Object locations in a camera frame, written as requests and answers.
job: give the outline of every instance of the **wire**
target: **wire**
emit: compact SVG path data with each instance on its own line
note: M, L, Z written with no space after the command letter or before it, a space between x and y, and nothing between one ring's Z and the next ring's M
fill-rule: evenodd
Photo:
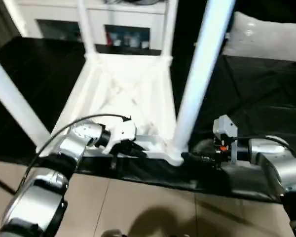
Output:
M7 193L11 195L15 195L15 190L1 180L0 180L0 188L2 188L3 190L5 190Z
M83 121L83 120L87 120L87 119L91 119L91 118L96 118L96 117L104 117L104 116L110 116L110 117L119 117L122 118L123 121L128 120L129 118L122 116L122 115L116 115L116 114L97 114L97 115L89 115L89 116L85 116L85 117L81 117L79 119L76 119L75 121L67 124L66 126L62 127L61 129L59 129L56 133L54 133L46 142L45 144L41 147L41 149L36 153L36 155L34 156L34 158L32 159L31 163L28 165L22 180L19 184L19 187L17 189L17 191L19 191L21 189L21 187L23 186L23 184L25 183L25 180L27 179L31 169L35 166L37 159L39 158L40 154L45 150L45 148L60 134L62 133L65 129L67 129L68 127L76 124L77 122Z
M249 140L249 139L266 139L266 140L270 140L273 142L277 142L278 144L280 144L281 146L287 148L294 157L296 157L296 150L293 149L289 144L287 144L286 142L281 141L278 138L274 138L274 137L269 137L269 136L263 136L263 135L256 135L256 136L242 136L242 137L233 137L232 138L234 141L241 141L241 140Z

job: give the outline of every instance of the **black tablecloth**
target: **black tablecloth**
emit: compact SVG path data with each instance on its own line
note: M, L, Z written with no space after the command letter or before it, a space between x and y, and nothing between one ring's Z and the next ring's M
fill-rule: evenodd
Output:
M49 131L85 62L81 43L16 38L0 50L0 63ZM175 57L171 77L178 111L191 55ZM296 149L296 62L221 56L216 64L190 147L207 138L213 120L229 115L239 135L272 134ZM0 160L27 164L35 147L0 103ZM222 170L163 160L85 158L78 172L228 197L278 202L258 167Z

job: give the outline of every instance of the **floor tile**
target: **floor tile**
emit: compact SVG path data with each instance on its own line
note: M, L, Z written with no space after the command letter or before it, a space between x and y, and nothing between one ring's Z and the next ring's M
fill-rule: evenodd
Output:
M196 194L198 237L292 237L282 206Z
M68 202L57 237L93 237L109 179L75 174L65 200Z
M195 196L198 237L238 236L237 229L244 222L241 200L204 194Z
M245 219L254 227L250 236L256 236L261 231L267 236L294 236L282 205L243 201L243 209Z
M128 237L194 237L194 194L111 180L94 237L107 230Z
M16 189L25 171L24 166L0 162L0 180ZM12 195L0 188L0 218L12 199Z

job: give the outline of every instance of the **shelf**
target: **shelf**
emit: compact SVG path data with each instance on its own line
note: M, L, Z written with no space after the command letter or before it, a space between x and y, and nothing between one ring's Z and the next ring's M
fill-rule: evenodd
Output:
M54 7L76 7L76 0L16 0L19 5L31 6L54 6ZM165 14L166 2L160 1L154 5L142 6L128 2L117 4L105 4L104 0L85 0L88 9L126 11L152 14Z

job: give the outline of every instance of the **white pillow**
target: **white pillow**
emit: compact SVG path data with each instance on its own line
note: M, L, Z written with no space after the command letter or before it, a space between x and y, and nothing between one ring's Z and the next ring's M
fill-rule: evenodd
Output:
M296 24L260 21L235 12L224 55L296 61Z

